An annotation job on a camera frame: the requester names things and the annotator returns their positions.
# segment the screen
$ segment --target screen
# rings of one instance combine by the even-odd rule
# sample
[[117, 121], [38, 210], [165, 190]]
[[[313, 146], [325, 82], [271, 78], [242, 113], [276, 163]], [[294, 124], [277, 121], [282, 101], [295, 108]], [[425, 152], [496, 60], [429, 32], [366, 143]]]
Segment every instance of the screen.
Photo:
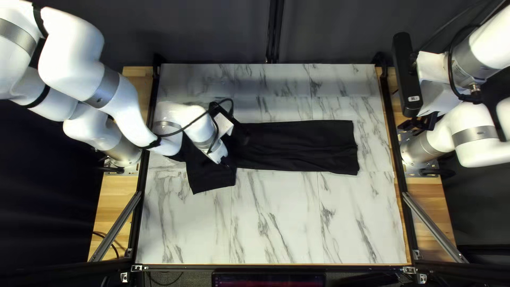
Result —
[[213, 287], [323, 287], [324, 274], [299, 273], [218, 273]]

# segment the marble tile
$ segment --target marble tile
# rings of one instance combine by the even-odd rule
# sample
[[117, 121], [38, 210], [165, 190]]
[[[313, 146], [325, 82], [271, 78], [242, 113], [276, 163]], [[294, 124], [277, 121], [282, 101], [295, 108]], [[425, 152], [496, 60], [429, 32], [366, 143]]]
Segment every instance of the marble tile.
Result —
[[231, 263], [322, 263], [317, 173], [238, 170]]
[[392, 172], [319, 173], [325, 263], [406, 263]]
[[393, 170], [383, 106], [378, 97], [312, 97], [313, 119], [348, 119], [354, 124], [360, 171]]
[[231, 190], [193, 195], [185, 164], [152, 153], [136, 262], [229, 263]]
[[380, 97], [374, 65], [310, 64], [313, 97]]
[[236, 64], [236, 97], [310, 97], [308, 64]]
[[236, 97], [234, 117], [241, 123], [310, 121], [311, 98]]
[[232, 97], [234, 64], [163, 64], [158, 100], [191, 95]]

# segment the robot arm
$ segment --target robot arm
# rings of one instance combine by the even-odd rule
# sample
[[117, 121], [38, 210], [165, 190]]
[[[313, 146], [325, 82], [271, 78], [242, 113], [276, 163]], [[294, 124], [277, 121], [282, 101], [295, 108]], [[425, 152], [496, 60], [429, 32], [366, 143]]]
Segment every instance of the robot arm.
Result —
[[[111, 115], [126, 138], [147, 147], [158, 137], [145, 125], [138, 93], [127, 78], [99, 62], [104, 39], [92, 24], [45, 7], [41, 18], [48, 37], [39, 59], [39, 74], [49, 86]], [[175, 143], [166, 139], [150, 150], [174, 155]]]
[[[455, 46], [450, 55], [453, 84], [460, 93], [479, 94], [487, 78], [510, 65], [510, 6]], [[433, 130], [401, 145], [404, 162], [416, 168], [444, 153], [456, 151], [461, 165], [478, 167], [510, 162], [510, 99], [497, 106], [507, 141], [500, 141], [484, 104], [462, 102], [450, 87], [448, 53], [420, 51], [416, 77], [423, 106], [417, 116], [445, 114]]]
[[[0, 57], [0, 64], [3, 64], [0, 99], [25, 105], [44, 95], [44, 101], [37, 107], [30, 107], [32, 110], [50, 119], [65, 121], [67, 135], [103, 151], [111, 148], [133, 154], [131, 148], [119, 148], [127, 140], [163, 155], [179, 151], [182, 134], [162, 139], [154, 135], [142, 119], [134, 86], [99, 61], [104, 38], [96, 27], [53, 8], [40, 9], [40, 18], [35, 18], [37, 13], [33, 11], [29, 2], [8, 0], [2, 3], [0, 51], [4, 54]], [[27, 66], [41, 34], [47, 37], [37, 75], [36, 70]], [[88, 106], [77, 104], [78, 101]], [[178, 104], [162, 104], [161, 107], [170, 110], [158, 109], [162, 119], [159, 122], [169, 122], [169, 119], [177, 126], [190, 125], [184, 132], [214, 162], [219, 163], [227, 155], [219, 140], [226, 130], [217, 129], [210, 115], [203, 114], [203, 108]], [[109, 122], [103, 112], [113, 116], [117, 125]], [[203, 117], [191, 124], [198, 113]]]

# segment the wooden table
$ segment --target wooden table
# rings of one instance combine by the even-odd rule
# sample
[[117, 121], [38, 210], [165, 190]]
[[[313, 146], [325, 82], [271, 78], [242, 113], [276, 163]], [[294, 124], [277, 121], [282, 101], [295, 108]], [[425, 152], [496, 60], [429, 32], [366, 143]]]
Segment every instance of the wooden table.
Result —
[[[381, 74], [381, 69], [376, 68], [376, 72], [379, 76]], [[140, 107], [142, 110], [142, 116], [144, 119], [146, 119], [148, 103], [150, 99], [150, 90], [152, 86], [152, 67], [125, 67], [122, 71], [122, 74], [128, 77], [131, 83], [136, 87], [138, 91]], [[390, 92], [393, 93], [398, 89], [394, 68], [389, 69], [388, 80], [390, 84]], [[398, 99], [392, 99], [392, 103], [395, 122], [400, 124], [406, 120], [406, 118], [402, 115]], [[103, 185], [101, 187], [101, 193], [99, 197], [94, 231], [106, 234], [110, 230], [117, 217], [120, 215], [130, 198], [135, 193], [137, 181], [138, 177], [136, 176], [105, 175], [103, 177]], [[428, 213], [428, 215], [434, 220], [434, 222], [446, 234], [446, 236], [453, 243], [455, 243], [441, 178], [407, 178], [406, 181], [409, 193]], [[397, 197], [399, 197], [398, 184], [396, 181], [395, 189], [397, 191]], [[403, 222], [400, 199], [397, 199], [400, 216]], [[417, 218], [414, 218], [414, 223], [418, 247], [424, 259], [452, 261], [449, 255], [436, 242], [432, 234], [423, 225], [423, 223], [421, 223], [421, 221]], [[124, 255], [125, 249], [128, 245], [130, 224], [131, 218], [128, 219], [114, 242], [114, 245], [119, 251], [120, 256]], [[99, 236], [93, 235], [90, 245], [89, 257], [94, 253], [101, 240], [102, 238]], [[408, 248], [406, 248], [406, 252], [407, 260], [408, 262], [411, 262]], [[110, 248], [104, 257], [104, 260], [115, 258], [116, 255]]]

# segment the black cloth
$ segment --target black cloth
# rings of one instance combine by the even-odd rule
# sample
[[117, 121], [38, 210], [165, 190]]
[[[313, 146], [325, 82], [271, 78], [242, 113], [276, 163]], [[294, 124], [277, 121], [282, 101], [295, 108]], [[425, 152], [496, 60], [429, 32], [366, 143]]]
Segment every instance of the black cloth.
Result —
[[179, 153], [167, 157], [186, 163], [188, 183], [193, 194], [236, 184], [236, 166], [233, 163], [229, 166], [216, 164], [196, 148], [186, 134], [183, 134]]
[[169, 158], [185, 161], [194, 194], [236, 184], [237, 168], [332, 172], [356, 175], [358, 147], [352, 121], [302, 121], [242, 124], [250, 132], [246, 145], [241, 136], [225, 135], [225, 164], [215, 164], [184, 134], [180, 152]]
[[360, 169], [352, 121], [242, 125], [251, 133], [247, 145], [222, 139], [238, 168], [348, 175]]

